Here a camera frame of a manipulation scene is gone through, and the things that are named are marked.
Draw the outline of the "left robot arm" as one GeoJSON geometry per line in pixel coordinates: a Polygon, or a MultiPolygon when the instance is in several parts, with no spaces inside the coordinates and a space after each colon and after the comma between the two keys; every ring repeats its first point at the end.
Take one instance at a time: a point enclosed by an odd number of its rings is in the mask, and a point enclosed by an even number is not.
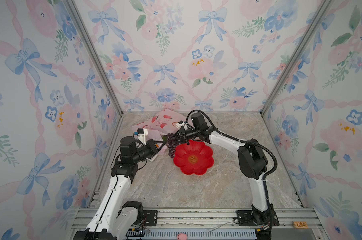
{"type": "Polygon", "coordinates": [[[85,230],[75,233],[74,240],[125,240],[132,227],[143,225],[142,203],[123,200],[140,169],[139,162],[154,158],[166,143],[153,139],[143,142],[133,136],[121,139],[108,190],[95,216],[85,230]]]}

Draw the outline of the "dark grape bunch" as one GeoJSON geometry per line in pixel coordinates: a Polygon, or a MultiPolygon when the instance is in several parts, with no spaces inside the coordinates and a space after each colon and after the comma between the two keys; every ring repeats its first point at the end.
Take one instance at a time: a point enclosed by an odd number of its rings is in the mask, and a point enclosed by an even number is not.
{"type": "Polygon", "coordinates": [[[180,144],[180,134],[174,133],[174,134],[168,134],[167,136],[167,145],[169,149],[169,156],[171,159],[175,157],[176,148],[180,144]]]}

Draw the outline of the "pink plastic bag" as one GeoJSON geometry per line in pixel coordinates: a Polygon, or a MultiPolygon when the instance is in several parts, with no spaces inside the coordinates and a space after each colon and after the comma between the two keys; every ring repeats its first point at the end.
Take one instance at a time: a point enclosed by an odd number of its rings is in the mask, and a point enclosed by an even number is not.
{"type": "Polygon", "coordinates": [[[158,112],[154,117],[150,117],[147,121],[139,123],[131,127],[133,132],[138,129],[148,129],[149,137],[165,136],[175,133],[178,128],[176,124],[180,121],[185,121],[185,116],[169,109],[158,112]]]}

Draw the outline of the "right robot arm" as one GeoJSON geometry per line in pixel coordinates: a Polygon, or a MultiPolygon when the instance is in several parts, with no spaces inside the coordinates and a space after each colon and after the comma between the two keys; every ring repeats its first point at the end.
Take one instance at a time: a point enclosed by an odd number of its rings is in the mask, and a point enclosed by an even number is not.
{"type": "Polygon", "coordinates": [[[188,121],[176,123],[178,131],[175,140],[178,144],[189,144],[191,140],[199,140],[222,147],[238,157],[242,174],[248,178],[252,193],[251,219],[257,226],[273,226],[274,212],[270,203],[266,177],[272,174],[277,166],[275,155],[257,140],[242,140],[220,131],[201,110],[191,111],[188,121]]]}

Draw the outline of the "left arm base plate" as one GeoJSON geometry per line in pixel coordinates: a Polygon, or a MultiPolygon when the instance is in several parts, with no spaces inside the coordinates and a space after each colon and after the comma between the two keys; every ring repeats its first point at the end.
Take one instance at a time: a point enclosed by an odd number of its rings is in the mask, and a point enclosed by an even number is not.
{"type": "Polygon", "coordinates": [[[139,212],[140,224],[144,227],[156,227],[158,222],[157,210],[142,210],[139,212]]]}

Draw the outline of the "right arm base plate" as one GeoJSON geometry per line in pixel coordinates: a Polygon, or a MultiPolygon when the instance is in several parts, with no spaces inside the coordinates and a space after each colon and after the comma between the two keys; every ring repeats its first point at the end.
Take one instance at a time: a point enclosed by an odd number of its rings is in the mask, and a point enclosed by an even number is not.
{"type": "Polygon", "coordinates": [[[237,210],[233,222],[241,227],[267,228],[270,224],[270,212],[258,210],[237,210]]]}

